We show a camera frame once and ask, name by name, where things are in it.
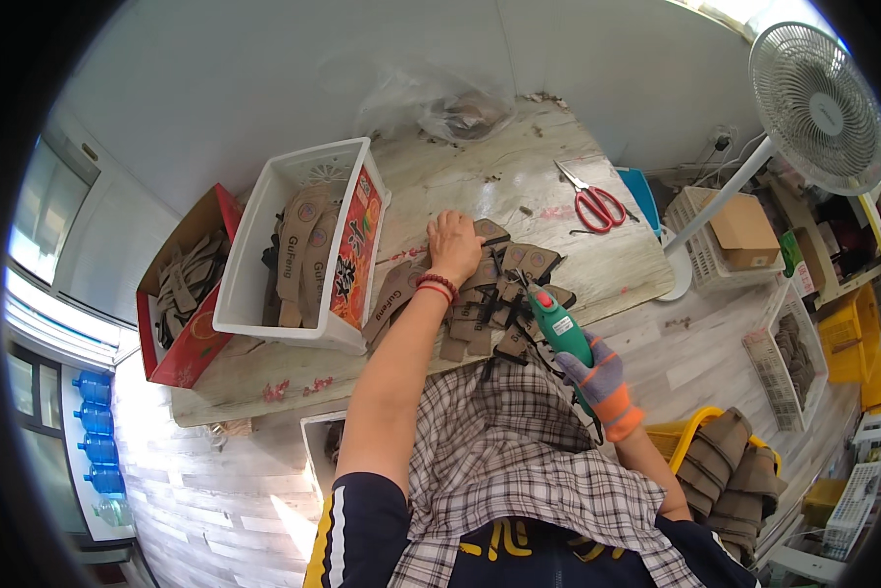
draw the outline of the plastic bag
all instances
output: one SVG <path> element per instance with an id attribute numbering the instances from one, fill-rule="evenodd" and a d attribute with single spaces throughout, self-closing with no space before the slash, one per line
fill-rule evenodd
<path id="1" fill-rule="evenodd" d="M 356 136 L 396 138 L 411 126 L 452 143 L 483 141 L 516 116 L 513 92 L 427 62 L 390 64 L 356 115 Z"/>

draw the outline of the red scissors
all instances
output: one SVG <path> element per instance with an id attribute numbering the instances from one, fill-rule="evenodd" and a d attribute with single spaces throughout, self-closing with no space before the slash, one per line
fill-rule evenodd
<path id="1" fill-rule="evenodd" d="M 640 219 L 636 218 L 633 213 L 627 210 L 627 207 L 613 197 L 610 192 L 582 182 L 577 176 L 572 174 L 565 166 L 557 161 L 555 161 L 555 165 L 558 166 L 558 169 L 561 170 L 567 179 L 574 184 L 574 210 L 578 213 L 578 218 L 581 219 L 581 222 L 588 227 L 588 229 L 600 233 L 607 232 L 613 227 L 619 227 L 622 225 L 627 217 L 633 218 L 636 222 L 640 222 Z M 619 218 L 615 218 L 613 214 L 611 214 L 611 210 L 607 206 L 608 202 L 620 212 Z M 595 225 L 592 223 L 585 216 L 585 211 L 582 210 L 582 206 L 599 218 L 599 220 L 602 221 L 602 224 Z"/>

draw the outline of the red button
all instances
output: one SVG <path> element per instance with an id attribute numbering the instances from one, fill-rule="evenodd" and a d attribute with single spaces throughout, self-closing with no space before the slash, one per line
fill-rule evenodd
<path id="1" fill-rule="evenodd" d="M 552 304 L 553 304 L 552 297 L 549 296 L 549 293 L 539 292 L 538 294 L 536 294 L 536 300 L 538 300 L 538 303 L 541 304 L 546 309 L 552 308 Z"/>

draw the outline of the work glove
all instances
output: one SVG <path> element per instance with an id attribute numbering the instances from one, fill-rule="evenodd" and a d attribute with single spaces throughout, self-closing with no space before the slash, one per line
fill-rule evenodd
<path id="1" fill-rule="evenodd" d="M 644 413 L 630 402 L 620 356 L 597 335 L 588 331 L 584 334 L 594 356 L 594 367 L 587 367 L 567 351 L 555 354 L 555 363 L 564 370 L 564 384 L 575 384 L 603 423 L 607 440 L 620 441 L 634 431 Z"/>

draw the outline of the plaid shirt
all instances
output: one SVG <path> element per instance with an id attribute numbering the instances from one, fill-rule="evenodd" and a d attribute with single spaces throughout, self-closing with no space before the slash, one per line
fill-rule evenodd
<path id="1" fill-rule="evenodd" d="M 602 456 L 567 389 L 535 362 L 498 361 L 428 379 L 409 473 L 411 545 L 391 587 L 446 586 L 460 536 L 528 516 L 637 552 L 659 586 L 702 586 L 656 529 L 665 491 Z"/>

